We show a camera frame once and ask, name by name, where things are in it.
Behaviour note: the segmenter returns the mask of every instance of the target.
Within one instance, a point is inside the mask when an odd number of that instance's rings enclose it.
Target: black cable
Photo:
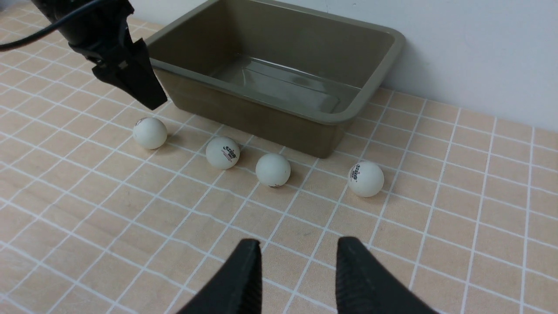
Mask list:
[[[62,25],[70,22],[71,20],[80,17],[86,13],[89,13],[90,11],[92,11],[93,9],[96,9],[97,7],[99,7],[101,4],[104,4],[105,2],[110,2],[110,1],[115,1],[115,0],[93,0],[91,2],[88,2],[87,4],[84,4],[83,6],[73,10],[72,12],[68,13],[67,15],[65,15],[64,17],[62,17],[61,19],[59,19],[58,21],[52,23],[51,25],[48,25],[47,27],[43,28],[42,30],[29,35],[25,38],[22,39],[18,39],[16,41],[13,42],[8,42],[6,44],[0,44],[0,52],[4,52],[4,51],[8,51],[8,50],[13,50],[13,49],[17,49],[19,47],[23,47],[26,46],[32,42],[35,42],[49,34],[51,34],[52,32],[54,32],[55,30],[59,29]]]

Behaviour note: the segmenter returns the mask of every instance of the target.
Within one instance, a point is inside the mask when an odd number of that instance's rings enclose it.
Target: white ping pong ball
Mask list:
[[[258,180],[269,187],[276,188],[287,183],[291,176],[291,164],[279,154],[262,156],[256,164]]]
[[[132,135],[141,147],[157,149],[167,140],[167,127],[157,118],[143,118],[136,122]]]
[[[349,172],[349,188],[360,197],[371,197],[383,187],[384,175],[377,164],[361,161]]]
[[[205,148],[205,157],[213,167],[220,170],[229,169],[237,164],[240,148],[228,137],[216,137]]]

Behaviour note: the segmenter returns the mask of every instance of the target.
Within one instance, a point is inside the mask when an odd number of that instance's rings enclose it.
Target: tiled countertop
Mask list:
[[[30,4],[0,16],[2,42],[46,25]],[[558,312],[558,134],[380,89],[319,160],[145,110],[91,67],[59,34],[0,54],[1,313],[172,313],[244,237],[262,243],[264,313],[334,312],[341,235],[441,312]],[[171,134],[157,151],[131,138],[146,116]],[[243,145],[235,168],[207,165],[215,135]],[[257,183],[266,152],[291,161],[286,186]],[[345,186],[359,159],[386,176],[370,199]]]

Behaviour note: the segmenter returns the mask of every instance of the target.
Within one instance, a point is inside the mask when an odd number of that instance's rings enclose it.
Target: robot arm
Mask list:
[[[70,47],[93,62],[102,82],[127,92],[154,110],[167,101],[151,67],[145,42],[132,42],[126,18],[134,12],[128,0],[32,0],[55,23],[76,9],[93,6],[58,28]]]

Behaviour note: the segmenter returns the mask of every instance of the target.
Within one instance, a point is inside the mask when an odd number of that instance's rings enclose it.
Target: olive plastic bin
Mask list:
[[[178,108],[326,158],[405,38],[281,2],[209,0],[146,42]]]

